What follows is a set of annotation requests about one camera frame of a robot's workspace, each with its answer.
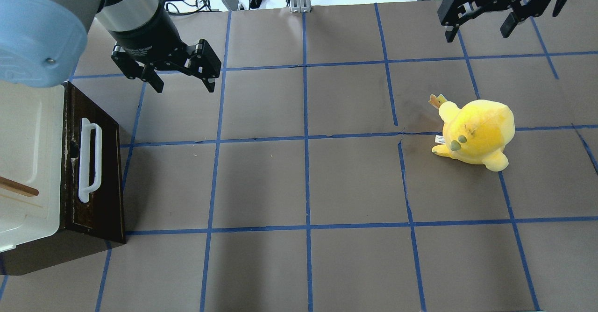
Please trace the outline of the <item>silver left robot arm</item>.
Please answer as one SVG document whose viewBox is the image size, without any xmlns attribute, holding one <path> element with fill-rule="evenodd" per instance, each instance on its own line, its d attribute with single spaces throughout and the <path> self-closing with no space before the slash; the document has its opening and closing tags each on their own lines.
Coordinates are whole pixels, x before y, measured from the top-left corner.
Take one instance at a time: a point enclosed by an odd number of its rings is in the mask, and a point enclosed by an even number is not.
<svg viewBox="0 0 598 312">
<path fill-rule="evenodd" d="M 163 91 L 159 71 L 199 78 L 215 91 L 221 61 L 207 40 L 182 41 L 170 0 L 0 0 L 1 80 L 34 88 L 66 81 L 97 20 L 115 40 L 111 59 L 128 79 Z"/>
</svg>

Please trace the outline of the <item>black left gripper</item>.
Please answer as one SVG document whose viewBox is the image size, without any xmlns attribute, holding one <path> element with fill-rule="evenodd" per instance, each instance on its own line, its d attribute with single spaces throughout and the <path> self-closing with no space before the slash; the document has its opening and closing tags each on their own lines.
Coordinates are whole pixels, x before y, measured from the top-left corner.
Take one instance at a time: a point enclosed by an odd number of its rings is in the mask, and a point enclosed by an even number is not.
<svg viewBox="0 0 598 312">
<path fill-rule="evenodd" d="M 200 39 L 188 46 L 182 41 L 171 17 L 162 6 L 143 25 L 128 31 L 111 31 L 121 50 L 113 50 L 111 58 L 126 77 L 140 77 L 156 93 L 162 93 L 164 82 L 156 70 L 177 70 L 199 78 L 208 92 L 215 91 L 222 62 L 211 44 Z"/>
</svg>

